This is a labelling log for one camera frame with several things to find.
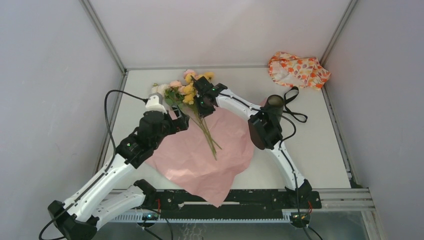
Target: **white flower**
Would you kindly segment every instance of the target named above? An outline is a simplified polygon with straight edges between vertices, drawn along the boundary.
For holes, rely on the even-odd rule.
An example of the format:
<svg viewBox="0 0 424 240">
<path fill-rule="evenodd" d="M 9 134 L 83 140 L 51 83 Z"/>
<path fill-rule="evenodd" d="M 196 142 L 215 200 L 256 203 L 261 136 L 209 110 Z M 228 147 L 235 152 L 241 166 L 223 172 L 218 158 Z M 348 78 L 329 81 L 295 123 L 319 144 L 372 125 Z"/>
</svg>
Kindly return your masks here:
<svg viewBox="0 0 424 240">
<path fill-rule="evenodd" d="M 160 95 L 164 96 L 165 90 L 167 90 L 169 88 L 170 88 L 169 84 L 162 84 L 162 85 L 154 86 L 154 87 L 151 88 L 151 93 L 152 94 L 160 93 Z"/>
</svg>

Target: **red wire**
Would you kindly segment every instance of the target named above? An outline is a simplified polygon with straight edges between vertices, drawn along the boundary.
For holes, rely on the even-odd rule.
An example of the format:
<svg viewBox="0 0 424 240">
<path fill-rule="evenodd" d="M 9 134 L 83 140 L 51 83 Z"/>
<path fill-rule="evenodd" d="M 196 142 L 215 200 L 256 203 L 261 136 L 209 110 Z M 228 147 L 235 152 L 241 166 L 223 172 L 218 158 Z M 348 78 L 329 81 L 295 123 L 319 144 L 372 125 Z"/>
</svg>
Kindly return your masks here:
<svg viewBox="0 0 424 240">
<path fill-rule="evenodd" d="M 156 202 L 157 202 L 157 211 L 160 213 L 161 212 L 161 200 L 156 199 Z"/>
<path fill-rule="evenodd" d="M 307 201 L 307 203 L 309 204 L 309 212 L 308 212 L 308 214 L 311 214 L 312 213 L 312 204 L 311 204 L 310 201 Z"/>
</svg>

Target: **pink flower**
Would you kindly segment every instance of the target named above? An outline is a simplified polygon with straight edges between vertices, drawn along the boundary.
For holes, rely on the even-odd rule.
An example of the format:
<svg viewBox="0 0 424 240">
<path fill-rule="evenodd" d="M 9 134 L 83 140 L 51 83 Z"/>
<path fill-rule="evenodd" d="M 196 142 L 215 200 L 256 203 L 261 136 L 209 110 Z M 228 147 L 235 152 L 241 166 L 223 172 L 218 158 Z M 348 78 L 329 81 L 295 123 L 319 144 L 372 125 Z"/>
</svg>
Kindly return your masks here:
<svg viewBox="0 0 424 240">
<path fill-rule="evenodd" d="M 181 84 L 181 82 L 180 82 L 180 81 L 176 80 L 176 81 L 172 81 L 172 82 L 169 84 L 169 86 L 170 86 L 171 88 L 179 88 L 179 87 L 181 87 L 181 86 L 182 86 L 182 84 Z"/>
<path fill-rule="evenodd" d="M 186 78 L 186 76 L 187 76 L 188 74 L 194 74 L 195 76 L 197 75 L 197 73 L 196 73 L 194 70 L 192 70 L 192 69 L 187 69 L 187 70 L 185 70 L 185 72 L 182 74 L 182 76 L 183 76 L 184 78 Z"/>
<path fill-rule="evenodd" d="M 184 93 L 184 87 L 185 87 L 185 86 L 180 86 L 180 87 L 178 88 L 178 92 L 179 92 L 179 94 L 181 94 L 181 95 L 186 95 L 186 94 Z"/>
</svg>

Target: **pink wrapping paper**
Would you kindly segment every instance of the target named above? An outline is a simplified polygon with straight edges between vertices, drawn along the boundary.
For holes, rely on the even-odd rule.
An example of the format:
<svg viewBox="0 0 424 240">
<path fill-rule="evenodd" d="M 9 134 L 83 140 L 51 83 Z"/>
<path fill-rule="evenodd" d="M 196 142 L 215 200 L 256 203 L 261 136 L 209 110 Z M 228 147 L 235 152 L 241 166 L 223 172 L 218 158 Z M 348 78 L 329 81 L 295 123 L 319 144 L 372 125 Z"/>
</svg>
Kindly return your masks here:
<svg viewBox="0 0 424 240">
<path fill-rule="evenodd" d="M 213 139 L 222 147 L 216 147 L 217 160 L 202 130 L 190 120 L 188 130 L 165 137 L 146 162 L 190 194 L 219 207 L 235 176 L 249 167 L 254 145 L 247 121 L 234 113 L 217 108 L 205 119 Z"/>
</svg>

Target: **floral fabric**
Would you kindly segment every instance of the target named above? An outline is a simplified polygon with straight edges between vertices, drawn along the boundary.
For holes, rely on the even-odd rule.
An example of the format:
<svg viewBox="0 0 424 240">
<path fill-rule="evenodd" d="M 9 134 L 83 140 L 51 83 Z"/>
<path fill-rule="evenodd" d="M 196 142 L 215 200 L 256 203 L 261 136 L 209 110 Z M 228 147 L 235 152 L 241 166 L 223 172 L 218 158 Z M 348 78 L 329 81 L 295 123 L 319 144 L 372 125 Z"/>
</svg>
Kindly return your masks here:
<svg viewBox="0 0 424 240">
<path fill-rule="evenodd" d="M 269 75 L 276 84 L 287 87 L 321 89 L 331 73 L 316 57 L 301 58 L 286 52 L 277 52 L 268 63 Z"/>
</svg>

